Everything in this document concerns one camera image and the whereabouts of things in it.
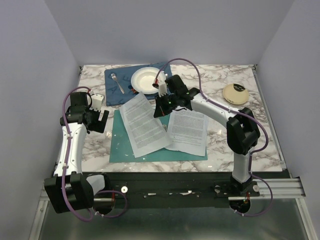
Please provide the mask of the teal paper folder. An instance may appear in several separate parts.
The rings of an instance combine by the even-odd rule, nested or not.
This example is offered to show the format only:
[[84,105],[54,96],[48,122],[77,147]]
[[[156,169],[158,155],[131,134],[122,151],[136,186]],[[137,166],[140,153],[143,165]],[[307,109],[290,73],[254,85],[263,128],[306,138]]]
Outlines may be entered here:
[[208,155],[193,155],[181,151],[172,151],[162,148],[155,152],[136,158],[125,129],[119,110],[114,111],[112,138],[110,145],[110,163],[147,163],[147,162],[183,162],[206,161]]

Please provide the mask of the aluminium rail frame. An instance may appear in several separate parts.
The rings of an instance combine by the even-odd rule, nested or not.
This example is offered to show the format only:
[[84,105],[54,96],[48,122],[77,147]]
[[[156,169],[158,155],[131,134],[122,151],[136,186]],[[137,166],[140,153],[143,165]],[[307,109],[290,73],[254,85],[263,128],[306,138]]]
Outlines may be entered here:
[[[114,170],[109,173],[229,173],[183,170]],[[84,223],[57,214],[40,195],[32,240],[309,240],[305,190],[285,167],[256,173],[259,196],[230,200],[229,207],[132,208],[125,197],[99,194],[98,210],[119,214]]]

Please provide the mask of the white round bowl plate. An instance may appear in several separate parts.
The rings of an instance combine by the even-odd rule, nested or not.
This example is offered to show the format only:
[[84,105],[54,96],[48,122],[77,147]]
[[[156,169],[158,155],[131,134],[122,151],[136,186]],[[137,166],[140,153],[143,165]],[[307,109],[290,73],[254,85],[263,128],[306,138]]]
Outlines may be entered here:
[[158,89],[153,87],[158,72],[156,67],[143,67],[135,71],[130,81],[133,89],[145,95],[158,93]]

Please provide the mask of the single printed paper sheet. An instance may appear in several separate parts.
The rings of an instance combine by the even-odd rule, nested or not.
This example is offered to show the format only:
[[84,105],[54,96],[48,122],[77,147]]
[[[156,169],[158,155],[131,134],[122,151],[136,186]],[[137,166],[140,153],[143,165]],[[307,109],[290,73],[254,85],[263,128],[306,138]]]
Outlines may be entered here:
[[172,144],[161,121],[154,117],[154,109],[144,94],[136,95],[123,104],[119,111],[135,158]]

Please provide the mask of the silver fork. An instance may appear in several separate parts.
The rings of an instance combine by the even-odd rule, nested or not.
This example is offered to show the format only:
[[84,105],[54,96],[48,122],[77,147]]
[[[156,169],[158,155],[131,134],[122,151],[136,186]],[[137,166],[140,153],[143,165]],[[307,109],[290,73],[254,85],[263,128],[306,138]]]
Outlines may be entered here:
[[122,86],[120,85],[120,83],[119,83],[119,81],[118,81],[118,79],[117,79],[117,76],[116,76],[114,73],[111,73],[110,75],[111,75],[111,78],[117,83],[117,85],[118,85],[121,93],[124,94],[125,91],[124,91],[124,89],[122,88]]

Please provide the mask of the printed paper sheets stack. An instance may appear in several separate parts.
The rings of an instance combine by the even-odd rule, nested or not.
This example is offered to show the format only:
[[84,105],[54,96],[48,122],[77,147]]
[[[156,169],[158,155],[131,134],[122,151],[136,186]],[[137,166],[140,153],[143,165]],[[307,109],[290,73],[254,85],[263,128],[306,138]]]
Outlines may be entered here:
[[172,144],[167,150],[195,156],[206,155],[209,118],[199,112],[179,109],[170,114],[167,133]]

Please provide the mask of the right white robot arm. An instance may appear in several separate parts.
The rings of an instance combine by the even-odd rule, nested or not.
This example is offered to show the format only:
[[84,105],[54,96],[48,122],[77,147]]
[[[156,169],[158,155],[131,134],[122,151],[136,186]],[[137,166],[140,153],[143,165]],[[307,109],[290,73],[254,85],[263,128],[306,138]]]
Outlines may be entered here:
[[158,89],[154,118],[169,115],[181,107],[204,114],[225,127],[227,144],[233,151],[233,170],[229,189],[236,196],[247,192],[252,182],[249,170],[250,150],[257,145],[261,136],[252,111],[247,107],[236,110],[214,102],[200,89],[195,87],[188,89],[177,74],[163,81],[156,78],[152,86]]

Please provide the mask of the beige small dish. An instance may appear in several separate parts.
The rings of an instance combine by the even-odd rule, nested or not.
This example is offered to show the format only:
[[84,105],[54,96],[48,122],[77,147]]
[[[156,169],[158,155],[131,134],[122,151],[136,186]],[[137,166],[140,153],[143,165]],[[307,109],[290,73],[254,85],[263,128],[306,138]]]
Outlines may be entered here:
[[222,94],[226,101],[234,105],[243,105],[249,100],[248,90],[236,83],[225,86]]

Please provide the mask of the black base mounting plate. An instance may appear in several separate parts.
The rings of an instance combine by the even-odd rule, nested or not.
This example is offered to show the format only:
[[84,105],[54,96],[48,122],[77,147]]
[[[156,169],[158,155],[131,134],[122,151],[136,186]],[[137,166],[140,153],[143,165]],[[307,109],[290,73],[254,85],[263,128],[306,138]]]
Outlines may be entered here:
[[258,184],[229,172],[101,172],[107,190],[127,187],[129,209],[228,208],[230,200],[260,196]]

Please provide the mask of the small red dark object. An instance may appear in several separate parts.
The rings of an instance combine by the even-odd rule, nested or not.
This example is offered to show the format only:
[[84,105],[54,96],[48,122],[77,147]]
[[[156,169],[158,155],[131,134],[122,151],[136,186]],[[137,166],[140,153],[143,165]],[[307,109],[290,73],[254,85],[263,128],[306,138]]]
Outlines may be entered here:
[[131,85],[130,86],[128,86],[128,88],[129,88],[129,90],[134,94],[134,95],[137,95],[137,94],[139,94],[139,92],[138,91],[136,91]]

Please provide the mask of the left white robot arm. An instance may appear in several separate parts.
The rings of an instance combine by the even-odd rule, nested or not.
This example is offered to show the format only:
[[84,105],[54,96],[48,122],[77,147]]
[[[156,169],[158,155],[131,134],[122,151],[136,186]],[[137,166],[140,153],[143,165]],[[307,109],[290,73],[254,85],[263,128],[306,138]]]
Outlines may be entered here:
[[104,198],[111,185],[104,173],[84,175],[82,156],[85,138],[91,132],[104,133],[109,112],[102,110],[105,97],[89,92],[72,92],[65,98],[60,118],[62,145],[53,176],[44,180],[44,189],[56,213],[93,207],[94,196]]

